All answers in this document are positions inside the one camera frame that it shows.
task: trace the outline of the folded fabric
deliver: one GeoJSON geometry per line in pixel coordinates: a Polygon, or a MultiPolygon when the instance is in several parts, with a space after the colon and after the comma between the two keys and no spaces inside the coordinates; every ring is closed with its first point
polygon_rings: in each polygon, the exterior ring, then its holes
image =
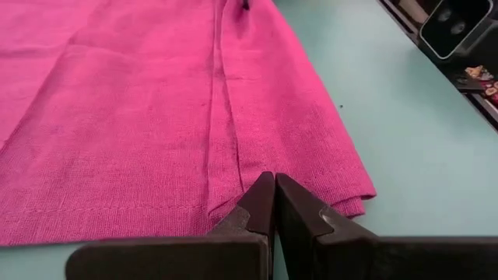
{"type": "Polygon", "coordinates": [[[250,6],[0,2],[0,245],[203,234],[265,170],[363,214],[330,97],[272,1],[250,6]]]}

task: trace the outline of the light blue table surface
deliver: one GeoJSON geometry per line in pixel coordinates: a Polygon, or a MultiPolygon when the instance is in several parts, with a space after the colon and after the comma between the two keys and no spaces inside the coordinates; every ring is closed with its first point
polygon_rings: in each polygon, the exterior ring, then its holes
{"type": "MultiPolygon", "coordinates": [[[[382,236],[498,236],[498,134],[380,5],[276,3],[378,190],[356,221],[382,236]]],[[[63,279],[78,246],[0,249],[0,279],[63,279]]],[[[287,279],[276,250],[275,278],[287,279]]]]}

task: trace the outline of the stitched seam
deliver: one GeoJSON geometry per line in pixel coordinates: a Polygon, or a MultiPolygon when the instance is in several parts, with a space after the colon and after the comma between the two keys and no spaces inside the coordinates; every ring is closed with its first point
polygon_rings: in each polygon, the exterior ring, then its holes
{"type": "MultiPolygon", "coordinates": [[[[213,2],[213,7],[216,7],[216,0],[212,0],[213,2]]],[[[205,200],[209,200],[209,192],[210,190],[210,184],[209,184],[209,170],[210,170],[210,160],[211,160],[211,155],[212,155],[212,150],[211,150],[211,129],[212,129],[212,102],[213,102],[213,93],[214,93],[214,79],[215,79],[215,48],[216,48],[216,9],[213,9],[213,26],[212,26],[212,60],[211,60],[211,88],[210,88],[210,99],[209,99],[209,112],[208,112],[208,135],[207,135],[207,148],[206,148],[206,155],[205,155],[205,177],[207,178],[206,181],[206,189],[205,189],[205,200]]]]}
{"type": "Polygon", "coordinates": [[[53,210],[27,210],[27,211],[17,211],[17,212],[5,212],[3,214],[23,214],[23,213],[50,213],[50,212],[77,212],[77,211],[100,211],[100,210],[159,210],[159,209],[170,209],[170,208],[180,208],[180,209],[190,209],[190,208],[202,208],[201,205],[195,206],[182,206],[182,205],[170,205],[170,206],[156,206],[156,207],[102,207],[102,208],[77,208],[77,209],[53,209],[53,210]]]}
{"type": "Polygon", "coordinates": [[[244,190],[244,184],[242,182],[242,173],[240,171],[240,149],[239,149],[239,138],[237,137],[237,129],[235,126],[235,117],[233,116],[233,110],[232,110],[232,102],[230,101],[230,93],[228,90],[228,83],[226,82],[226,73],[225,73],[225,61],[223,59],[223,19],[226,17],[223,17],[223,14],[225,13],[225,9],[227,6],[227,2],[229,0],[226,0],[225,3],[223,4],[223,7],[221,9],[221,20],[219,21],[219,59],[221,61],[221,67],[223,70],[223,81],[225,83],[225,89],[226,89],[226,99],[228,100],[228,105],[229,105],[229,113],[231,116],[231,126],[233,129],[233,138],[235,139],[235,153],[237,154],[236,156],[236,161],[237,161],[237,172],[239,173],[239,184],[240,184],[240,189],[242,190],[242,193],[245,192],[244,190]]]}

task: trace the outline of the black object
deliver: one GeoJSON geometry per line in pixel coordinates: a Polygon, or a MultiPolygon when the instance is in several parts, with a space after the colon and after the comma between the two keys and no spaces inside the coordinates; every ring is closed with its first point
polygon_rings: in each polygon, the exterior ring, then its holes
{"type": "Polygon", "coordinates": [[[443,0],[420,29],[420,47],[438,65],[498,72],[496,0],[443,0]]]}
{"type": "Polygon", "coordinates": [[[482,98],[479,93],[466,94],[465,97],[498,132],[498,112],[496,108],[489,101],[482,98]]]}
{"type": "Polygon", "coordinates": [[[242,0],[242,8],[249,9],[249,0],[242,0]]]}
{"type": "Polygon", "coordinates": [[[275,190],[268,172],[207,236],[96,243],[73,253],[66,277],[271,279],[274,216],[291,280],[498,278],[496,237],[378,237],[285,174],[275,190]]]}

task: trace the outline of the pink fabric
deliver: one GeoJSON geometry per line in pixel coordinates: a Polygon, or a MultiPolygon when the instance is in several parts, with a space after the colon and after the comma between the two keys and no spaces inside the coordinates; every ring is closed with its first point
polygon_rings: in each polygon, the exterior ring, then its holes
{"type": "Polygon", "coordinates": [[[203,234],[264,170],[363,214],[328,94],[250,4],[1,0],[0,245],[203,234]]]}

